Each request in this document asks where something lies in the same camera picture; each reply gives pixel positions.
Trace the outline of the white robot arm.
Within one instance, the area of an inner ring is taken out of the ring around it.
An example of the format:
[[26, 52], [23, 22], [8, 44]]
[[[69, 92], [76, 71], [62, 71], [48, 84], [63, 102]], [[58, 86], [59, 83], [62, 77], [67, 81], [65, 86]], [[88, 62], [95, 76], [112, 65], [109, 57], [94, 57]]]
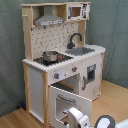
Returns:
[[89, 117], [74, 107], [65, 110], [64, 113], [68, 115], [67, 128], [128, 128], [128, 119], [117, 123], [113, 117], [102, 115], [92, 126]]

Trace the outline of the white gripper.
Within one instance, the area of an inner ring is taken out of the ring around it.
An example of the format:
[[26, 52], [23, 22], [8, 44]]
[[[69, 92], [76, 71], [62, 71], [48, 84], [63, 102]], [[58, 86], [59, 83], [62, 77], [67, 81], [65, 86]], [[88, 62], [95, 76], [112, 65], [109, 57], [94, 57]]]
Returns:
[[68, 121], [64, 123], [66, 128], [90, 128], [90, 120], [87, 115], [84, 115], [78, 109], [71, 107], [65, 110], [64, 113], [68, 116]]

